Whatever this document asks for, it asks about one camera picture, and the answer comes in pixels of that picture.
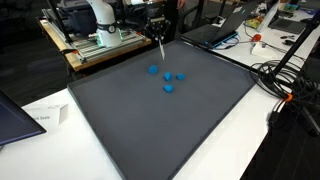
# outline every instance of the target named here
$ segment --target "white table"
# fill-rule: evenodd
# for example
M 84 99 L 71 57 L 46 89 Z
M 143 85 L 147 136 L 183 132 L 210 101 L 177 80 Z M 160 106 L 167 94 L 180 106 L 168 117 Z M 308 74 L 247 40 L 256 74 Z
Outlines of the white table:
M 264 32 L 263 37 L 268 32 L 270 35 L 273 30 Z M 316 39 L 308 41 L 314 44 Z M 298 54 L 306 58 L 313 44 L 308 44 L 308 49 L 299 50 Z M 247 45 L 221 53 L 247 65 L 267 60 L 251 57 Z M 175 179 L 239 179 L 268 132 L 268 114 L 277 102 L 278 99 L 254 86 L 192 155 Z M 121 179 L 66 89 L 27 107 L 56 104 L 68 104 L 64 114 L 67 119 L 47 134 L 6 145 L 0 152 L 1 179 Z
M 300 21 L 301 19 L 311 18 L 311 17 L 312 16 L 308 15 L 303 11 L 296 11 L 295 16 L 291 18 L 291 20 Z M 283 35 L 283 36 L 294 35 L 291 33 L 270 29 L 270 28 L 265 29 L 262 33 L 258 33 L 255 29 L 252 29 L 249 27 L 247 27 L 246 30 L 247 30 L 247 33 L 251 36 L 254 36 L 255 34 L 261 34 L 262 41 L 284 50 L 289 50 L 290 46 L 284 45 L 282 43 L 284 40 L 280 39 L 280 35 Z M 247 36 L 245 33 L 244 25 L 241 25 L 238 28 L 237 32 L 239 33 L 241 38 L 240 42 L 251 40 L 251 38 Z M 306 39 L 306 41 L 297 50 L 295 55 L 300 56 L 304 59 L 307 59 L 313 46 L 316 44 L 319 36 L 320 36 L 320 26 L 310 34 L 310 36 Z M 252 48 L 253 46 L 251 43 L 239 43 L 228 50 L 214 50 L 214 52 L 220 55 L 223 55 L 225 57 L 228 57 L 230 59 L 233 59 L 235 61 L 238 61 L 239 63 L 247 65 L 249 67 L 252 66 L 254 63 L 264 63 L 271 60 L 264 57 L 251 55 Z M 278 57 L 282 58 L 284 56 L 284 53 L 278 52 L 276 50 L 273 50 L 273 52 L 275 52 L 278 55 Z M 304 64 L 304 62 L 297 57 L 292 57 L 289 62 L 292 62 L 300 67 L 302 67 Z

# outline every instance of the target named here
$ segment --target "laptop screen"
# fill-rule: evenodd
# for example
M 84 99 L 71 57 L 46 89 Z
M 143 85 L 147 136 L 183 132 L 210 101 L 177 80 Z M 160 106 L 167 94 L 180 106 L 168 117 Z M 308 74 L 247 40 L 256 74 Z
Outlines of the laptop screen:
M 0 91 L 0 146 L 45 132 L 33 118 Z

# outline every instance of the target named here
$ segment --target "gray tray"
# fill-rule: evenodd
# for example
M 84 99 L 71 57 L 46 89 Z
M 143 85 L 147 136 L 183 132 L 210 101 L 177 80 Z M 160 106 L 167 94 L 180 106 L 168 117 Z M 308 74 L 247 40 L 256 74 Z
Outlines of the gray tray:
M 254 85 L 247 70 L 180 41 L 165 52 L 164 61 L 157 48 L 68 85 L 124 179 L 173 178 Z M 167 83 L 167 71 L 186 78 Z

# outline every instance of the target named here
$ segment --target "blue block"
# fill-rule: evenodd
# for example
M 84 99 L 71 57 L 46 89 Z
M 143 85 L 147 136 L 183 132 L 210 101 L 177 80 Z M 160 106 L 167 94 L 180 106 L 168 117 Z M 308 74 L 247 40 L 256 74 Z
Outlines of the blue block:
M 170 72 L 166 72 L 164 75 L 163 75 L 163 78 L 164 80 L 166 81 L 171 81 L 172 79 L 172 74 Z
M 181 74 L 181 73 L 176 75 L 176 78 L 177 78 L 178 80 L 183 80 L 185 77 L 186 77 L 186 75 Z
M 163 86 L 163 89 L 167 92 L 167 93 L 171 93 L 173 91 L 173 86 L 172 85 L 165 85 Z
M 156 65 L 152 65 L 149 67 L 150 74 L 157 74 L 157 72 L 158 72 L 158 67 Z

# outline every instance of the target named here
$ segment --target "workbench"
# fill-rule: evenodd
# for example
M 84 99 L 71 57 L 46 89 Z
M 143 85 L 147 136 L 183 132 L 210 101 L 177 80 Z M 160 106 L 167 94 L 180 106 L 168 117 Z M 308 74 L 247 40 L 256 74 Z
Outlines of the workbench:
M 70 49 L 68 43 L 64 42 L 63 38 L 57 33 L 57 30 L 55 30 L 51 23 L 49 23 L 46 19 L 40 20 L 39 25 L 41 26 L 43 33 L 47 34 L 48 37 L 50 37 L 53 43 L 58 47 L 59 51 L 62 51 L 64 49 Z M 80 70 L 89 68 L 101 62 L 113 59 L 115 57 L 126 54 L 128 52 L 132 52 L 150 44 L 151 40 L 149 38 L 145 38 L 144 41 L 116 49 L 93 61 L 87 61 L 83 63 L 81 62 L 81 59 L 73 53 L 65 54 L 63 57 L 66 60 L 69 73 L 73 73 L 79 72 Z

